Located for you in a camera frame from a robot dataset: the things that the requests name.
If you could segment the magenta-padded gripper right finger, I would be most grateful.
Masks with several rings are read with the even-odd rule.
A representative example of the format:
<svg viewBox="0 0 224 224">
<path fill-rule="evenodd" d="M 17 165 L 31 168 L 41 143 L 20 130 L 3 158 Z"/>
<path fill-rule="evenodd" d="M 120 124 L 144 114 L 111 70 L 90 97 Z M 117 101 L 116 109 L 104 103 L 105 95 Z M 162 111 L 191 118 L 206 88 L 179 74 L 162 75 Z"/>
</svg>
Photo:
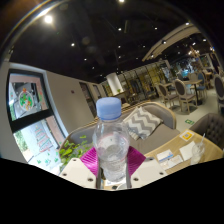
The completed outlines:
<svg viewBox="0 0 224 224">
<path fill-rule="evenodd" d="M 140 188 L 167 176 L 153 157 L 145 157 L 130 147 L 127 154 L 126 184 L 128 189 Z"/>
</svg>

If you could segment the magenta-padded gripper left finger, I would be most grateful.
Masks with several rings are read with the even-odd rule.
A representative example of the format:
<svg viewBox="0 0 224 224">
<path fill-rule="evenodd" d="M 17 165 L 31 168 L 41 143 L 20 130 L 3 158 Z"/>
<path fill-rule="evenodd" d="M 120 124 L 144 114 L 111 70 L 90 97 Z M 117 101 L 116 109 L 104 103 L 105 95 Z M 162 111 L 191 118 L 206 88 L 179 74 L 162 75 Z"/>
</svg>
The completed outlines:
<svg viewBox="0 0 224 224">
<path fill-rule="evenodd" d="M 84 188 L 99 189 L 100 169 L 96 150 L 91 148 L 80 158 L 72 158 L 60 177 Z"/>
</svg>

